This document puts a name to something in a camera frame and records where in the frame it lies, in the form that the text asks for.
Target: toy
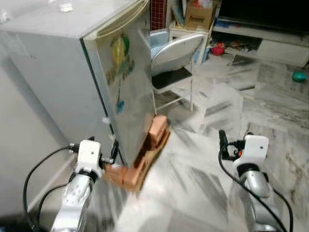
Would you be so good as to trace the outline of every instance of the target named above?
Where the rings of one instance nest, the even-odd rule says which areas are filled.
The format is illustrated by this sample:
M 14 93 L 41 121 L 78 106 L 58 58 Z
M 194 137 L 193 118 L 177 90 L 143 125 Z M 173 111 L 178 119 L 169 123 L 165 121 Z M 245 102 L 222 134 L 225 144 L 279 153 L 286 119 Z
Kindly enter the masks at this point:
M 307 76 L 303 72 L 294 72 L 292 79 L 296 82 L 304 82 Z
M 214 54 L 215 56 L 219 56 L 224 53 L 224 50 L 225 50 L 224 47 L 216 46 L 211 49 L 211 53 Z

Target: green ball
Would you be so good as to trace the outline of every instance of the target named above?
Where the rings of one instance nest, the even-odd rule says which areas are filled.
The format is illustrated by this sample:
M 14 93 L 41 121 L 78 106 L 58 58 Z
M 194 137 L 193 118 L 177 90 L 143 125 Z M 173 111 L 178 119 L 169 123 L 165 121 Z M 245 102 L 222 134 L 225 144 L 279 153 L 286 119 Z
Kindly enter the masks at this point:
M 294 72 L 293 73 L 293 80 L 296 82 L 303 82 L 307 78 L 306 74 L 303 72 Z

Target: black cable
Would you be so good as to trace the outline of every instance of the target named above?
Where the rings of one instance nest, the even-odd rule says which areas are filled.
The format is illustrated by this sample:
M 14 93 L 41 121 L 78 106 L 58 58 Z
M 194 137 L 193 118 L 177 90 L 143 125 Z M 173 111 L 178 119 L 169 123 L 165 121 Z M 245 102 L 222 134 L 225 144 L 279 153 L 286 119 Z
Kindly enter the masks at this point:
M 37 163 L 32 169 L 31 171 L 29 172 L 29 174 L 27 175 L 26 177 L 26 180 L 25 180 L 25 183 L 24 183 L 24 191 L 23 191 L 23 205 L 24 205 L 24 214 L 25 214 L 25 217 L 27 219 L 27 223 L 28 225 L 30 226 L 31 230 L 33 232 L 38 232 L 39 231 L 39 225 L 36 223 L 34 223 L 30 217 L 30 214 L 28 213 L 28 203 L 27 203 L 27 188 L 28 188 L 28 182 L 29 182 L 29 179 L 32 175 L 32 173 L 45 161 L 47 160 L 49 157 L 51 157 L 52 155 L 54 155 L 55 153 L 59 152 L 59 151 L 62 151 L 62 150 L 65 150 L 65 149 L 70 149 L 69 146 L 65 146 L 65 147 L 62 147 L 62 148 L 59 148 L 55 151 L 53 151 L 52 153 L 50 153 L 48 156 L 46 156 L 44 159 L 42 159 L 39 163 Z
M 38 225 L 40 224 L 40 215 L 41 215 L 41 210 L 42 210 L 42 207 L 43 207 L 43 204 L 44 204 L 44 201 L 46 199 L 46 197 L 54 190 L 56 189 L 59 189 L 59 188 L 62 188 L 62 187 L 65 187 L 67 185 L 66 184 L 63 184 L 63 185 L 58 185 L 58 186 L 55 186 L 53 188 L 51 188 L 50 190 L 48 190 L 42 197 L 41 201 L 40 201 L 40 204 L 39 204 L 39 207 L 38 207 L 38 214 L 37 214 L 37 223 Z
M 274 217 L 274 219 L 276 220 L 276 222 L 280 225 L 280 227 L 282 228 L 283 232 L 287 232 L 286 228 L 284 227 L 283 223 L 281 222 L 281 220 L 277 217 L 277 215 L 268 207 L 267 204 L 264 203 L 264 201 L 261 200 L 261 198 L 259 196 L 257 196 L 254 192 L 252 192 L 250 189 L 248 189 L 246 186 L 244 186 L 237 178 L 235 178 L 231 173 L 228 172 L 227 169 L 225 169 L 225 167 L 222 164 L 222 151 L 223 149 L 226 149 L 229 145 L 232 145 L 232 143 L 226 144 L 224 146 L 221 147 L 220 151 L 219 151 L 219 164 L 221 166 L 221 168 L 223 169 L 223 171 L 229 176 L 231 177 L 237 184 L 239 184 L 244 190 L 246 190 L 247 192 L 249 192 L 254 198 L 257 199 L 257 201 L 259 203 L 261 203 L 262 206 L 264 206 L 264 208 Z
M 289 202 L 287 201 L 287 199 L 280 193 L 278 192 L 276 189 L 274 189 L 274 192 L 280 196 L 282 198 L 282 200 L 284 200 L 286 206 L 288 207 L 289 210 L 289 215 L 290 215 L 290 232 L 293 232 L 293 225 L 294 225 L 294 219 L 293 219 L 293 211 L 292 208 L 289 204 Z

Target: refrigerator door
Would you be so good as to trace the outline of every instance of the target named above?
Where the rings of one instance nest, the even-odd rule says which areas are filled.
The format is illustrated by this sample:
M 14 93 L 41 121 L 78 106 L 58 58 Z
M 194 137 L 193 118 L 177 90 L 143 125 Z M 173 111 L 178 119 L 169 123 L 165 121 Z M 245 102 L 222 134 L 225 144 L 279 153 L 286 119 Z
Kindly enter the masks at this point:
M 84 37 L 100 93 L 127 165 L 141 148 L 154 116 L 149 1 L 138 1 Z

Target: tv stand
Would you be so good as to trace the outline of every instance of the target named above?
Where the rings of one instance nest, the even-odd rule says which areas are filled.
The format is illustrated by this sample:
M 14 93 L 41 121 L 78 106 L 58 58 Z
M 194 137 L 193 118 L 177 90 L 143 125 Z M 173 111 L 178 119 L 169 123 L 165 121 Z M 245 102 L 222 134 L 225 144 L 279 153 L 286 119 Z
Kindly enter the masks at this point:
M 267 59 L 299 67 L 305 66 L 309 60 L 309 35 L 297 35 L 232 23 L 227 28 L 214 26 L 212 31 L 262 39 L 257 51 L 242 52 L 227 48 L 226 53 Z

